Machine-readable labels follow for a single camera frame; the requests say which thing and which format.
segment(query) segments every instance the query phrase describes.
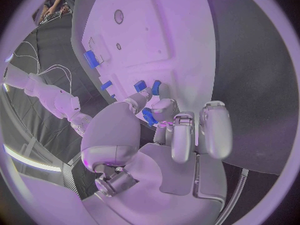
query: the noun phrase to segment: circular hole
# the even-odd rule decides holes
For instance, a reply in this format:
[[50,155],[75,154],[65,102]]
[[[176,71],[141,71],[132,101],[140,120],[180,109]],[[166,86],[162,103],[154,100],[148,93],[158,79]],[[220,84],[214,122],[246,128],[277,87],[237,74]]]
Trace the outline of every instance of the circular hole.
[[124,16],[123,16],[123,12],[121,10],[116,10],[114,12],[114,20],[117,24],[121,24],[123,22]]

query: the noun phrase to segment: wire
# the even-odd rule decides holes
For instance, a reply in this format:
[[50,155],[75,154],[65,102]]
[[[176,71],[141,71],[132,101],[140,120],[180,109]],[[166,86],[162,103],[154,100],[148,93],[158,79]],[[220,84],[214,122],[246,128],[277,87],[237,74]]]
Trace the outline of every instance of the wire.
[[[45,74],[45,73],[50,72],[50,71],[53,70],[53,69],[61,69],[61,70],[64,71],[64,74],[65,74],[65,76],[67,77],[67,79],[68,79],[68,81],[69,81],[69,83],[70,83],[70,94],[72,94],[72,73],[71,73],[71,71],[70,71],[67,67],[65,67],[65,66],[63,66],[63,65],[60,65],[60,64],[54,64],[54,65],[52,65],[51,67],[47,68],[45,71],[43,71],[43,72],[41,72],[41,73],[38,73],[37,75],[43,75],[43,74]],[[67,75],[65,69],[68,70],[68,72],[69,72],[69,74],[70,74],[70,78],[68,77],[68,75]]]
[[17,55],[16,52],[14,52],[14,55],[17,56],[17,57],[30,57],[30,58],[33,58],[34,60],[36,60],[36,62],[37,62],[37,64],[36,64],[37,65],[36,74],[38,74],[39,71],[40,71],[41,65],[40,65],[39,56],[38,56],[38,53],[37,53],[35,47],[29,41],[22,41],[21,44],[22,43],[29,44],[33,48],[36,58],[33,57],[33,56],[30,56],[30,55]]

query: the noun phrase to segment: blue clip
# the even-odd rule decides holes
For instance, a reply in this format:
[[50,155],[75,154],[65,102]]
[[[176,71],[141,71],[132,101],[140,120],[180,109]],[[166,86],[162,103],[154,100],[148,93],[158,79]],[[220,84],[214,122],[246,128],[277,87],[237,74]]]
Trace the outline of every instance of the blue clip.
[[101,86],[101,90],[105,90],[107,89],[109,86],[113,85],[113,83],[111,82],[111,80],[107,81],[106,83],[104,83],[102,86]]
[[144,90],[147,87],[145,81],[141,80],[134,84],[134,88],[137,92]]
[[153,95],[158,96],[160,94],[159,88],[160,88],[161,84],[162,84],[161,81],[155,80],[155,82],[153,83],[153,87],[152,87],[152,94]]
[[141,112],[142,112],[143,118],[147,121],[149,127],[152,127],[153,124],[159,123],[152,116],[152,111],[150,108],[145,107]]
[[86,51],[84,53],[84,57],[87,60],[91,69],[97,67],[100,64],[92,50]]

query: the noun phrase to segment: blue plastic part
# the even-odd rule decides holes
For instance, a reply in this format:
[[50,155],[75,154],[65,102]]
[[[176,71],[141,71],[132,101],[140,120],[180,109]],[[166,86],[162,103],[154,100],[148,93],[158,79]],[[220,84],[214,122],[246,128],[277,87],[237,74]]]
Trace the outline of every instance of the blue plastic part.
[[145,107],[141,112],[142,112],[143,118],[147,121],[149,127],[152,127],[153,124],[159,123],[158,121],[156,121],[153,118],[152,111],[150,108]]
[[145,81],[141,80],[134,84],[134,88],[137,92],[144,90],[147,87]]
[[84,53],[84,57],[87,60],[91,69],[97,67],[100,63],[97,61],[95,54],[92,50],[88,50]]
[[162,84],[161,81],[155,80],[155,82],[153,83],[153,87],[152,87],[152,94],[153,95],[158,96],[160,94],[159,88],[160,88],[161,84]]
[[104,91],[105,89],[107,89],[109,86],[113,85],[113,83],[111,82],[111,80],[107,81],[106,83],[104,83],[101,86],[101,90]]

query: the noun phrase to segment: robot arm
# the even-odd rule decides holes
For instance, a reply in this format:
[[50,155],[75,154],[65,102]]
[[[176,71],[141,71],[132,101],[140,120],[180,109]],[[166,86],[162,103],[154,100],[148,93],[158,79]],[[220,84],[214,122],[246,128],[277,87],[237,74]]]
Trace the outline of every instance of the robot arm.
[[26,73],[9,64],[3,80],[4,83],[19,89],[31,97],[37,97],[40,103],[59,119],[67,118],[75,131],[83,136],[92,117],[80,112],[78,97],[55,85],[45,84],[42,78],[33,73]]

